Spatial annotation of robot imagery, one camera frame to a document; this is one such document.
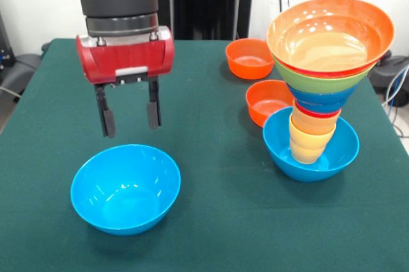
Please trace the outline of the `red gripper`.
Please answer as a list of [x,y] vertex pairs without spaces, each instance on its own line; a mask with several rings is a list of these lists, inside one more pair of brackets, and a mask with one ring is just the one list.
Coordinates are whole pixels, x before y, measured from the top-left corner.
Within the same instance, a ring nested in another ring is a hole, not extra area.
[[[110,110],[105,85],[115,83],[120,77],[142,74],[157,77],[171,71],[174,61],[174,41],[171,31],[160,26],[151,34],[137,34],[121,37],[76,37],[77,53],[86,79],[94,85],[96,103],[104,137],[116,135],[114,116]],[[162,125],[159,101],[158,79],[148,82],[149,102],[147,104],[148,123],[152,130]]]

